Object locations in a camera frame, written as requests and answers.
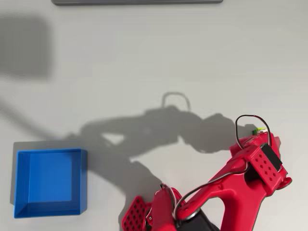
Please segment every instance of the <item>blue tray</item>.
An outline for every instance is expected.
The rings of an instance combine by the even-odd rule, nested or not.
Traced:
[[[17,152],[14,217],[79,215],[87,209],[87,151]]]

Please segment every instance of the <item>tabletop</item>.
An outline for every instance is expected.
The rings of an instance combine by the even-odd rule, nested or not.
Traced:
[[[263,117],[293,183],[254,231],[302,230],[307,185],[308,2],[55,6],[0,2],[0,230],[118,231],[135,195],[181,194],[231,157],[234,121]],[[243,118],[240,134],[262,126]],[[88,151],[88,209],[13,218],[17,150]],[[217,226],[224,206],[203,211]]]

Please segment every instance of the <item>white surface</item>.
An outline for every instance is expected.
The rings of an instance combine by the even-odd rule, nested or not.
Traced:
[[[118,230],[125,193],[90,170],[88,210],[81,216],[14,219],[13,143],[64,139],[96,120],[142,115],[169,91],[185,93],[201,118],[222,113],[234,121],[247,113],[268,122],[282,140],[282,161],[294,181],[264,200],[254,231],[304,229],[307,12],[305,0],[65,8],[49,0],[2,0],[0,38],[6,36],[6,45],[2,41],[0,51],[7,50],[0,52],[6,60],[0,69],[0,230]],[[181,99],[173,101],[185,108]],[[139,161],[182,194],[230,157],[227,150],[201,154],[182,139],[141,153],[126,158],[128,166],[135,162],[129,168],[134,172]],[[101,160],[98,169],[108,165],[118,179],[138,185],[131,173]],[[220,225],[221,201],[208,202],[205,212]]]

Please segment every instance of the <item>black wire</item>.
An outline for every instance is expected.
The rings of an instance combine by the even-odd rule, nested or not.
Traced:
[[[170,199],[171,199],[172,202],[174,202],[174,200],[176,200],[174,203],[172,203],[172,209],[174,209],[174,204],[177,203],[177,199],[176,199],[176,198],[173,198],[173,196],[172,196],[172,193],[171,193],[171,191],[170,191],[170,190],[172,190],[172,188],[166,187],[165,184],[160,184],[160,187],[161,187],[162,189],[165,188],[165,189],[168,190],[168,193],[169,193],[169,196],[170,196]]]
[[[197,187],[197,188],[191,190],[189,193],[185,194],[185,195],[184,195],[183,197],[181,197],[181,199],[178,201],[178,203],[176,204],[176,206],[175,206],[175,208],[174,208],[174,211],[173,211],[174,219],[176,220],[176,222],[179,221],[179,220],[177,219],[177,216],[176,216],[177,210],[178,210],[178,208],[181,206],[182,201],[184,201],[187,197],[189,197],[190,195],[192,195],[192,194],[195,193],[196,191],[202,189],[203,187],[205,187],[205,186],[207,186],[207,185],[209,185],[209,184],[212,184],[212,183],[214,183],[214,182],[216,182],[216,181],[218,181],[218,180],[221,180],[221,179],[225,178],[226,176],[233,175],[233,174],[242,174],[242,173],[245,173],[245,172],[247,172],[247,171],[249,170],[249,168],[250,168],[250,165],[249,165],[248,162],[246,162],[246,168],[245,168],[243,171],[228,172],[228,173],[226,173],[226,174],[224,174],[224,175],[222,175],[222,176],[220,176],[220,177],[218,177],[218,178],[216,178],[216,179],[214,179],[214,180],[210,180],[210,181],[209,181],[208,183],[206,183],[206,184],[200,185],[199,187]]]
[[[265,122],[265,120],[262,119],[262,118],[259,117],[259,116],[256,116],[256,115],[241,115],[241,116],[239,116],[239,117],[236,119],[236,121],[235,121],[235,137],[236,137],[236,141],[237,141],[238,145],[240,146],[240,148],[241,148],[241,149],[244,149],[244,147],[241,145],[240,140],[239,140],[237,121],[239,120],[239,118],[244,117],[244,116],[256,117],[256,118],[258,118],[259,120],[261,120],[261,121],[264,123],[264,125],[266,126],[266,128],[267,128],[267,130],[268,130],[268,143],[269,143],[269,146],[271,147],[271,134],[270,134],[270,129],[269,129],[268,124]]]

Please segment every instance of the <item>green component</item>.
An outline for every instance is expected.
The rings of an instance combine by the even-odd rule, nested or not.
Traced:
[[[257,128],[257,129],[255,129],[255,130],[252,131],[252,134],[253,134],[253,135],[256,135],[258,131],[265,130],[265,129],[266,129],[266,128]]]

